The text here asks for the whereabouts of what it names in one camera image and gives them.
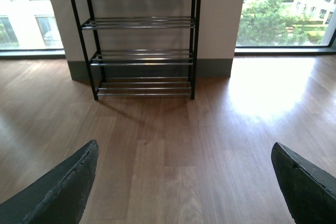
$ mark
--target tree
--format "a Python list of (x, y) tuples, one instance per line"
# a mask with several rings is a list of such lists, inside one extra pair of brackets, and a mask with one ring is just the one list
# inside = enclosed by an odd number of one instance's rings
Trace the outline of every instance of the tree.
[(307, 32), (297, 24), (308, 22), (306, 16), (285, 14), (286, 0), (248, 0), (240, 18), (238, 46), (303, 45)]

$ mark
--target metal shoe rack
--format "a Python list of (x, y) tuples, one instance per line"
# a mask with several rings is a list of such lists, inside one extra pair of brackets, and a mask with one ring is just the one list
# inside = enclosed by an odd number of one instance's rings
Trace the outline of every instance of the metal shoe rack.
[[(94, 15), (92, 0), (87, 0), (90, 17), (80, 22), (76, 1), (71, 0), (78, 33), (81, 41), (91, 88), (95, 100), (107, 95), (119, 96), (190, 96), (195, 98), (196, 61), (199, 30), (199, 11), (201, 0), (192, 0), (190, 16), (159, 17), (104, 17)], [(189, 29), (189, 48), (179, 49), (136, 49), (136, 50), (101, 50), (98, 30), (101, 29)], [(88, 56), (83, 33), (93, 31), (96, 52)], [(184, 67), (184, 76), (152, 74), (149, 76), (107, 78), (107, 71), (116, 68), (151, 68)], [(99, 68), (101, 80), (97, 83), (92, 76), (92, 68)]]

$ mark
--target shoe rack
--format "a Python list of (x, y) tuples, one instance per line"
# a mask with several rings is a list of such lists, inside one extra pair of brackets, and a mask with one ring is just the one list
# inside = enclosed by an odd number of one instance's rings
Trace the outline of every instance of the shoe rack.
[[(199, 13), (201, 0), (192, 0), (190, 16), (150, 16), (150, 17), (99, 17), (94, 15), (93, 0), (87, 0), (88, 19), (80, 21), (76, 0), (71, 0), (83, 57), (95, 100), (103, 96), (125, 97), (176, 97), (195, 98), (196, 63), (198, 48)], [(188, 48), (173, 49), (125, 49), (102, 50), (99, 30), (133, 29), (188, 29), (190, 31)], [(93, 33), (96, 52), (89, 55), (84, 33)], [(108, 78), (109, 73), (134, 72), (140, 69), (138, 76), (123, 74)], [(176, 76), (174, 68), (184, 69), (181, 76)], [(92, 73), (99, 72), (99, 80)]]

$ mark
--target baseboard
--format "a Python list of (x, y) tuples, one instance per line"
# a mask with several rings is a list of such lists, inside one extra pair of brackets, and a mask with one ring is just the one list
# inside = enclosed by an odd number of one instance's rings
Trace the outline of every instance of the baseboard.
[[(198, 59), (197, 77), (230, 77), (233, 59)], [(73, 80), (89, 78), (84, 61), (69, 61), (68, 66)], [(99, 67), (91, 68), (95, 79), (100, 78)], [(106, 77), (153, 77), (153, 76), (186, 76), (186, 66), (148, 66), (106, 68)]]

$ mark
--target window sill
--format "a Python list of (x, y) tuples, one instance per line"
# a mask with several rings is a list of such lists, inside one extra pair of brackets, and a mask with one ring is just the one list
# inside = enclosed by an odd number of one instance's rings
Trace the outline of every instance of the window sill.
[(335, 55), (333, 48), (236, 48), (235, 56), (308, 56)]
[(63, 49), (0, 50), (0, 59), (65, 59)]

